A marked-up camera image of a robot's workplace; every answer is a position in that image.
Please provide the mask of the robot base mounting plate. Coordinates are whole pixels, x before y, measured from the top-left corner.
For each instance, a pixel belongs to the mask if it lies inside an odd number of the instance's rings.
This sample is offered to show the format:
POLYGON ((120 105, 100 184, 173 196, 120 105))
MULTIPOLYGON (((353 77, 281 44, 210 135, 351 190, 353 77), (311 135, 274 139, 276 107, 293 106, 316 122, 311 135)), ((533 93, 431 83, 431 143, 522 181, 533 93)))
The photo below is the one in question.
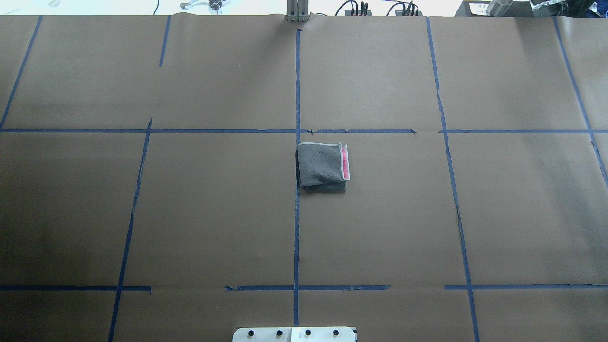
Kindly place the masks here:
POLYGON ((321 327, 243 327, 232 336, 233 342, 356 342, 355 328, 321 327))

